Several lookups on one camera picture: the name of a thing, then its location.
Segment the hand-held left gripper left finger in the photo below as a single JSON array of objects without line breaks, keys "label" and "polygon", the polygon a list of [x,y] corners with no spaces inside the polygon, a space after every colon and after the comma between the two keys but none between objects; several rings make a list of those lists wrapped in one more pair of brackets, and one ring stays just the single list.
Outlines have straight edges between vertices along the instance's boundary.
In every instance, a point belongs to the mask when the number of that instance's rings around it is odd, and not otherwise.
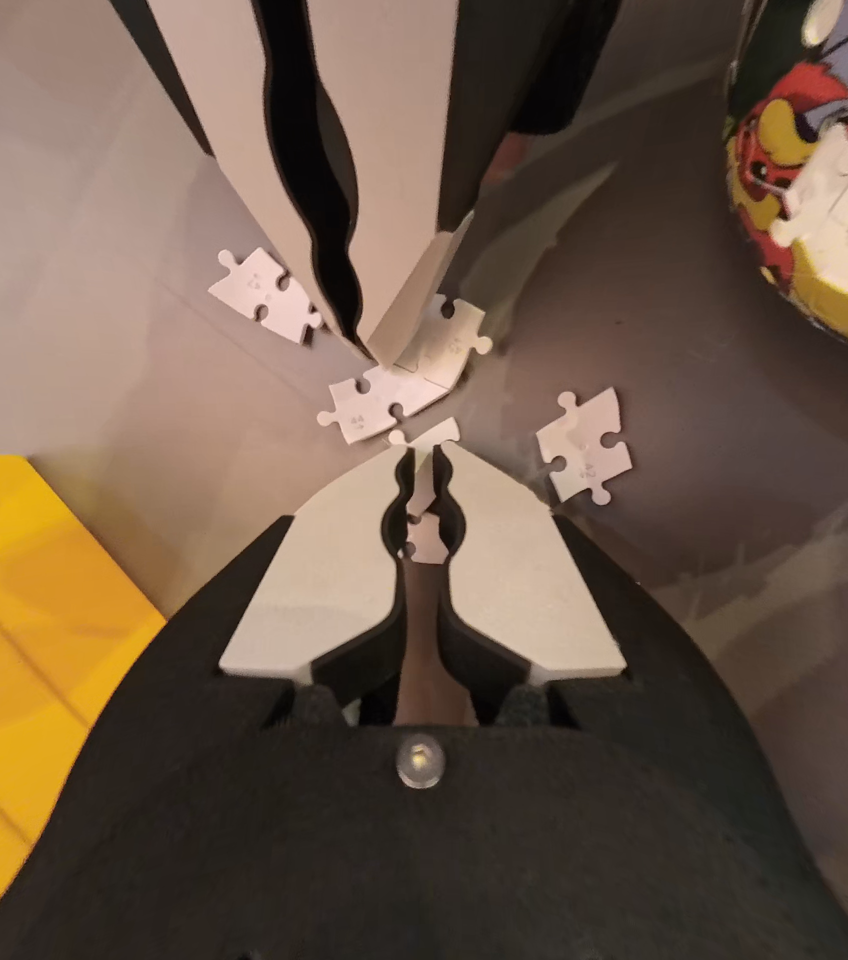
[{"label": "hand-held left gripper left finger", "polygon": [[391,447],[296,511],[223,650],[223,673],[325,687],[341,706],[398,677],[415,475],[413,450]]}]

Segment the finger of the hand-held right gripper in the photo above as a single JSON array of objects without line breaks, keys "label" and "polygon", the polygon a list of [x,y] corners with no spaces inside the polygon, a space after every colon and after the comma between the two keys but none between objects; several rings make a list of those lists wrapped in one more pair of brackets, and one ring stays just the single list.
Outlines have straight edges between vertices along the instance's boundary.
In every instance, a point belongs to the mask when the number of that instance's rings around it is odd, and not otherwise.
[{"label": "finger of the hand-held right gripper", "polygon": [[357,336],[385,368],[414,339],[469,227],[470,217],[439,226],[458,13],[454,1],[322,4],[322,84],[356,173]]},{"label": "finger of the hand-held right gripper", "polygon": [[370,357],[350,258],[356,172],[307,2],[148,2],[217,165],[324,322]]}]

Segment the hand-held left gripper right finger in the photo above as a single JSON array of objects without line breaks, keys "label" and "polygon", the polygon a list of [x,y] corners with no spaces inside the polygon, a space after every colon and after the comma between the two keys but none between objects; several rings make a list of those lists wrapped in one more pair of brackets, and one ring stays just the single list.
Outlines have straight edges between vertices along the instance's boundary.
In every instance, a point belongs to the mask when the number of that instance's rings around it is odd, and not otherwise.
[{"label": "hand-held left gripper right finger", "polygon": [[557,518],[526,486],[445,440],[432,450],[442,666],[491,724],[512,691],[615,678],[626,659]]}]

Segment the colourful puzzle ball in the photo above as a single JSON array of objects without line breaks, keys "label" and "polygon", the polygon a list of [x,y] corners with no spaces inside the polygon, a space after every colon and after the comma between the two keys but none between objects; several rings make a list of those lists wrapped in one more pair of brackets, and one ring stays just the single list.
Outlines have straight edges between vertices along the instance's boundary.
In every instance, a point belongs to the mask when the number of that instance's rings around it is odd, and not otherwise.
[{"label": "colourful puzzle ball", "polygon": [[848,1],[744,2],[722,131],[761,275],[848,342]]}]

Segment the yellow box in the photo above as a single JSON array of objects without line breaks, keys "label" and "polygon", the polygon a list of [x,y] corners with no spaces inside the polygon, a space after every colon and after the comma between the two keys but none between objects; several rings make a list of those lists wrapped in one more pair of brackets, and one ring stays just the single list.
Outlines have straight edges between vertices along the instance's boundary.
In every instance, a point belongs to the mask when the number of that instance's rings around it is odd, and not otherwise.
[{"label": "yellow box", "polygon": [[0,897],[165,622],[31,463],[0,455]]}]

